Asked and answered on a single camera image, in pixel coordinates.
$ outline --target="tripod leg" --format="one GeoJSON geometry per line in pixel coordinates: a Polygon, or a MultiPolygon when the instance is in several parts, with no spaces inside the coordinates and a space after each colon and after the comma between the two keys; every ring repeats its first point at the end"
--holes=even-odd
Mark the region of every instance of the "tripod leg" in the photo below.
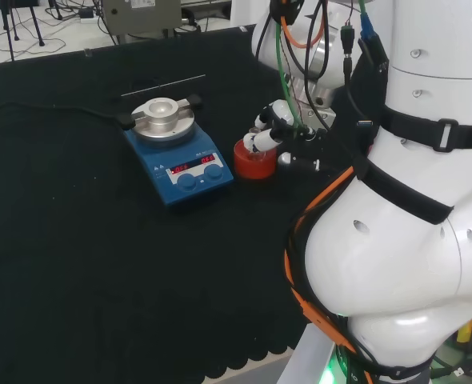
{"type": "Polygon", "coordinates": [[[9,9],[7,0],[1,0],[0,8],[2,9],[3,29],[6,30],[6,36],[9,39],[10,58],[14,61],[14,50],[12,49],[12,39],[10,38],[9,19],[6,16],[9,9]]]}
{"type": "Polygon", "coordinates": [[[42,40],[41,31],[40,31],[40,29],[38,28],[37,18],[35,17],[35,11],[34,11],[34,8],[33,8],[32,6],[30,7],[30,12],[31,12],[31,17],[32,17],[32,19],[34,20],[35,29],[36,29],[36,31],[37,31],[38,44],[39,44],[40,46],[44,46],[44,41],[42,40]]]}
{"type": "Polygon", "coordinates": [[[62,20],[63,17],[60,14],[60,8],[58,8],[58,4],[57,4],[56,0],[49,0],[48,3],[50,4],[50,8],[54,7],[57,10],[57,19],[62,20]]]}
{"type": "Polygon", "coordinates": [[[12,18],[12,27],[14,28],[14,40],[19,40],[18,32],[15,29],[15,21],[14,21],[14,0],[12,0],[12,5],[10,6],[10,17],[12,18]]]}

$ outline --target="buckle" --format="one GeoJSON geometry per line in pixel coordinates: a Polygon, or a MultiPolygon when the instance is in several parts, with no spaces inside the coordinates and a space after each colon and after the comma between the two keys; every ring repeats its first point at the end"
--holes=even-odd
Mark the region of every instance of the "buckle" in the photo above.
{"type": "Polygon", "coordinates": [[[436,152],[448,154],[457,147],[463,130],[456,120],[450,118],[441,118],[437,125],[442,129],[442,136],[440,143],[433,148],[436,152]]]}

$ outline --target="blue connector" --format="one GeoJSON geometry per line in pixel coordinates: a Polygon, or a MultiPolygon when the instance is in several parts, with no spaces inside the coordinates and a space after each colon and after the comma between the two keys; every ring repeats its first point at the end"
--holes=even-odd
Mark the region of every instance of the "blue connector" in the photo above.
{"type": "Polygon", "coordinates": [[[371,24],[370,17],[367,15],[366,12],[361,13],[361,38],[362,40],[369,40],[376,36],[376,32],[373,29],[373,25],[371,24]]]}

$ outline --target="orange cable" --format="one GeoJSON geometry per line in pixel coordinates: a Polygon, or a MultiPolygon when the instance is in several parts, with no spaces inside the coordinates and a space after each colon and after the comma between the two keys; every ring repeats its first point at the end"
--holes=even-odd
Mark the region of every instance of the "orange cable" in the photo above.
{"type": "MultiPolygon", "coordinates": [[[[293,44],[297,48],[301,48],[301,49],[307,48],[307,44],[301,44],[300,42],[297,42],[294,39],[294,37],[291,35],[291,32],[286,24],[286,18],[284,16],[281,17],[281,24],[282,24],[282,29],[284,30],[284,35],[290,41],[291,44],[293,44]]],[[[311,48],[314,47],[322,39],[324,28],[325,28],[325,19],[323,18],[323,14],[322,14],[322,24],[319,27],[318,34],[316,35],[314,40],[310,43],[311,48]]]]}
{"type": "MultiPolygon", "coordinates": [[[[354,168],[351,166],[348,168],[341,176],[339,176],[336,180],[334,180],[324,191],[322,191],[304,210],[308,211],[317,204],[319,204],[324,198],[326,198],[329,194],[331,194],[336,188],[338,188],[341,184],[344,183],[354,172],[354,168]]],[[[298,220],[296,227],[294,228],[295,231],[298,229],[300,224],[302,224],[303,218],[298,220]]],[[[286,277],[293,283],[293,275],[291,274],[290,268],[290,259],[288,257],[287,251],[284,251],[284,267],[286,268],[286,277]]],[[[300,303],[302,307],[304,315],[312,321],[324,334],[326,334],[333,342],[335,342],[338,346],[345,346],[353,352],[354,354],[357,353],[356,349],[344,335],[337,330],[335,325],[329,320],[324,314],[321,314],[316,308],[314,308],[311,304],[309,304],[298,292],[292,287],[291,290],[293,291],[294,296],[300,303]]],[[[368,384],[373,384],[373,380],[371,379],[371,375],[368,372],[364,372],[366,376],[366,380],[368,384]]]]}
{"type": "MultiPolygon", "coordinates": [[[[321,192],[318,196],[316,196],[316,198],[312,202],[310,202],[310,204],[307,206],[305,210],[310,210],[311,208],[319,204],[324,198],[326,198],[336,188],[338,188],[341,184],[343,184],[344,181],[347,180],[348,177],[351,176],[353,172],[354,172],[354,168],[352,166],[348,168],[347,170],[345,170],[345,172],[341,176],[339,176],[334,182],[332,182],[332,184],[330,184],[326,189],[324,189],[323,192],[321,192]]],[[[298,220],[298,223],[296,227],[294,228],[294,230],[297,230],[300,227],[300,225],[303,222],[303,219],[304,217],[301,217],[298,220]]]]}

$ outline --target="metal rod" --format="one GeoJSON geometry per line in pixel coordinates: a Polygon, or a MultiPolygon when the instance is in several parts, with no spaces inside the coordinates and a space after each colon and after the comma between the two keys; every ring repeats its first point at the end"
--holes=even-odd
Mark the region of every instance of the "metal rod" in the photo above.
{"type": "Polygon", "coordinates": [[[1,0],[0,6],[2,9],[2,18],[3,18],[3,28],[6,30],[6,37],[9,39],[9,49],[10,49],[10,58],[14,61],[14,50],[12,49],[12,39],[10,38],[10,28],[9,28],[9,20],[6,16],[6,13],[9,9],[8,0],[1,0]]]}
{"type": "Polygon", "coordinates": [[[14,8],[15,8],[15,4],[14,4],[14,0],[12,0],[12,4],[9,5],[10,18],[12,19],[12,28],[14,29],[14,40],[17,41],[17,40],[19,40],[19,36],[18,36],[18,32],[15,29],[14,8]]]}
{"type": "Polygon", "coordinates": [[[144,90],[136,90],[135,92],[129,92],[128,94],[121,94],[121,98],[124,98],[125,96],[131,96],[132,94],[140,94],[141,92],[147,92],[148,90],[163,88],[164,86],[172,86],[173,84],[179,84],[180,82],[188,82],[189,80],[195,80],[196,78],[204,78],[205,76],[205,74],[201,74],[200,76],[195,76],[193,78],[185,78],[183,80],[177,80],[176,82],[168,82],[167,84],[163,84],[162,86],[153,86],[144,90]]]}
{"type": "Polygon", "coordinates": [[[57,10],[57,19],[58,20],[63,20],[63,16],[60,14],[60,8],[58,8],[58,4],[56,2],[56,0],[49,0],[49,3],[50,3],[50,8],[53,8],[53,4],[54,4],[54,8],[57,10]]]}
{"type": "Polygon", "coordinates": [[[30,12],[31,12],[31,17],[32,17],[32,19],[34,20],[35,29],[36,29],[36,31],[37,31],[38,44],[39,44],[40,46],[44,46],[44,40],[42,40],[41,31],[40,31],[40,29],[38,28],[37,18],[35,17],[34,8],[33,8],[32,6],[30,7],[30,12]]]}

